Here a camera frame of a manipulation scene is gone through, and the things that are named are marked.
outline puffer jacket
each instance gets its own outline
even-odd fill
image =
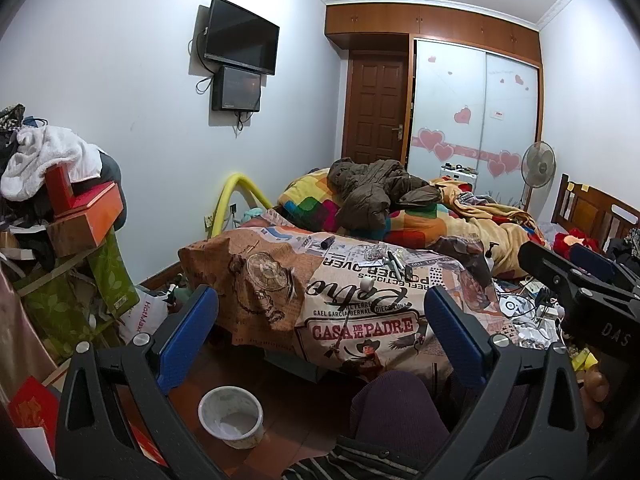
[[[343,205],[336,215],[345,229],[384,229],[391,208],[424,207],[440,201],[440,190],[406,172],[397,160],[356,164],[336,160],[329,169],[329,184]]]

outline striped shirt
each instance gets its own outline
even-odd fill
[[[340,436],[328,455],[296,462],[282,472],[282,479],[412,480],[425,466],[415,458]]]

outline wooden cabinet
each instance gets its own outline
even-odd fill
[[[326,6],[326,21],[324,22],[325,34],[341,34],[354,32],[355,5]]]
[[[421,34],[453,43],[513,54],[540,62],[535,30],[476,12],[414,4],[345,4],[327,6],[325,33],[339,43],[353,43],[358,34]]]

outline door handle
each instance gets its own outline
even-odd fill
[[[402,140],[402,137],[404,136],[404,125],[403,124],[398,124],[397,128],[391,128],[392,132],[398,132],[398,140]]]

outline bucket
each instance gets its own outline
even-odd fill
[[[260,402],[236,386],[206,393],[198,405],[198,418],[208,433],[236,449],[255,447],[264,435]]]

